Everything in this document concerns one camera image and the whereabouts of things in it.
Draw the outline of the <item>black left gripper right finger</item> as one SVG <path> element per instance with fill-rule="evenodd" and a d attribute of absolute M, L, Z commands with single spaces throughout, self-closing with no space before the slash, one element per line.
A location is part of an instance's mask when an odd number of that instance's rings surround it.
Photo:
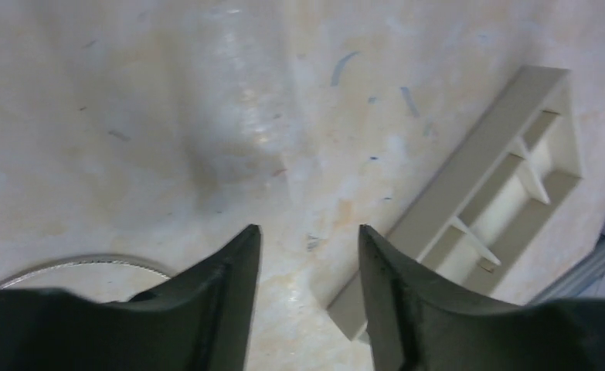
<path fill-rule="evenodd" d="M 470 291 L 359 227 L 367 331 L 377 370 L 526 370 L 514 305 Z"/>

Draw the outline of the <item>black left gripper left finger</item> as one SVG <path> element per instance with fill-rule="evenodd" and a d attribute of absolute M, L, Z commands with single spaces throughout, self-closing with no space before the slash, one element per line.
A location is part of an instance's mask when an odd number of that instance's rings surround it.
<path fill-rule="evenodd" d="M 146 312 L 130 370 L 242 370 L 260 271 L 261 229 L 230 242 L 172 279 L 136 294 Z"/>

